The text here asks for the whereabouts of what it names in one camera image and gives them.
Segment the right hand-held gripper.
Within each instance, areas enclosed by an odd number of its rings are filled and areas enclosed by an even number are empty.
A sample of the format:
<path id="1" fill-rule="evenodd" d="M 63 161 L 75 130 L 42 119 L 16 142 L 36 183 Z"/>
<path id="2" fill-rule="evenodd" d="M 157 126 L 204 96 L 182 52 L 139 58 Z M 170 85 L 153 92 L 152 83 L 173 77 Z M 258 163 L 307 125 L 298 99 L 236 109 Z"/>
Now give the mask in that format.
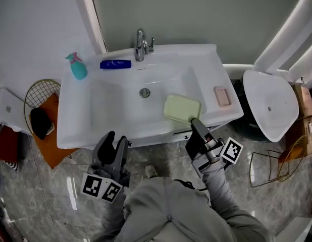
<path id="1" fill-rule="evenodd" d="M 209 168 L 215 160 L 223 160 L 224 170 L 237 163 L 243 150 L 242 144 L 231 137 L 226 143 L 222 139 L 212 138 L 208 128 L 198 118 L 191 120 L 191 126 L 193 131 L 185 149 L 199 177 L 202 177 L 201 172 Z"/>

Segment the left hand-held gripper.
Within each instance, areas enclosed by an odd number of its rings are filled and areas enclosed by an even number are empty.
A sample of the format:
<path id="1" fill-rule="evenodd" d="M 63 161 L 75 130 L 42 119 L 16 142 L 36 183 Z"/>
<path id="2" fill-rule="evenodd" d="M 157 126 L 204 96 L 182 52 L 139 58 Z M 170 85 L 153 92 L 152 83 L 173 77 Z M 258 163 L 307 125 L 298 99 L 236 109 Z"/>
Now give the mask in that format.
<path id="1" fill-rule="evenodd" d="M 130 172 L 124 167 L 127 159 L 128 140 L 122 136 L 113 147 L 115 132 L 104 135 L 93 150 L 92 165 L 83 174 L 81 194 L 113 203 L 123 187 L 129 187 Z M 98 165 L 112 164 L 112 169 Z"/>

